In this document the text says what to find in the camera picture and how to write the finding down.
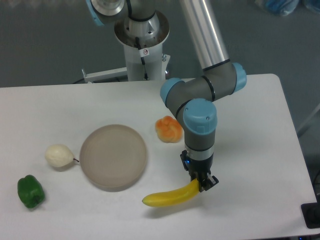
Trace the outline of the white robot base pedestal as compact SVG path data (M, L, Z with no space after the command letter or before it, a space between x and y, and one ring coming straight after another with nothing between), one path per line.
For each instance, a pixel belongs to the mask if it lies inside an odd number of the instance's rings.
M167 18L159 11L146 21L129 17L114 25L115 36L123 45L128 81L162 81L166 78L163 66L163 43L170 32Z

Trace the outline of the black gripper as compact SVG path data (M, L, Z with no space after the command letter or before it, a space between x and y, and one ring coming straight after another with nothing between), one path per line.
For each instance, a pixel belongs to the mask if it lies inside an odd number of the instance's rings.
M219 180L211 175L211 166L213 164L213 155L204 160L195 160L188 156L186 150L180 154L182 165L188 172L190 180L198 180L199 192L208 191L219 183Z

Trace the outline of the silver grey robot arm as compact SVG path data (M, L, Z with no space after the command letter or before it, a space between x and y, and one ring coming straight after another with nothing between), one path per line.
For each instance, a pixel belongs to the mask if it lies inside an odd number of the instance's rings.
M243 89L247 75L240 64L230 61L211 3L180 1L203 70L201 76L187 82L165 79L163 43L170 26L155 1L89 0L86 4L96 25L114 23L129 81L164 81L160 97L184 131L182 164L190 178L198 181L200 191L215 186L218 179L211 174L218 122L214 101Z

